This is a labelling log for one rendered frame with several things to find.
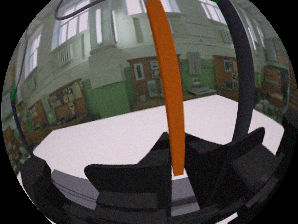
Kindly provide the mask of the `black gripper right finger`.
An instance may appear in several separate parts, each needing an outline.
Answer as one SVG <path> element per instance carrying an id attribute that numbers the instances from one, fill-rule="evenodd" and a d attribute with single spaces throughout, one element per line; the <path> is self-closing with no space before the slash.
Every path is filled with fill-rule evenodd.
<path id="1" fill-rule="evenodd" d="M 184 168 L 200 209 L 213 205 L 214 194 L 221 185 L 231 161 L 262 144 L 263 137 L 265 128 L 258 127 L 249 135 L 246 133 L 237 140 L 220 145 L 185 132 Z"/>

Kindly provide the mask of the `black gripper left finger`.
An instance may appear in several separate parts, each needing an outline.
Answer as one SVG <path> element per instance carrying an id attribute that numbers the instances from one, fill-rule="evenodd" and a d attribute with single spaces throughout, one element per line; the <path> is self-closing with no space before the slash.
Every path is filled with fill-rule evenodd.
<path id="1" fill-rule="evenodd" d="M 137 164 L 89 164 L 85 176 L 97 192 L 156 193 L 170 217 L 172 209 L 172 159 L 168 132 L 162 133 L 150 152 Z"/>

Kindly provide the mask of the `orange handle with grey loop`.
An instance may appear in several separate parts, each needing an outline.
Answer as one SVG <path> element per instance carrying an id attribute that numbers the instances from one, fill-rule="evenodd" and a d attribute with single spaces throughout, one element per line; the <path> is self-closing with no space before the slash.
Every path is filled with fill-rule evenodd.
<path id="1" fill-rule="evenodd" d="M 162 88 L 164 88 L 173 176 L 182 176 L 185 165 L 185 112 L 177 53 L 161 0 L 144 0 L 144 4 L 150 28 L 152 28 L 158 71 L 160 71 Z"/>

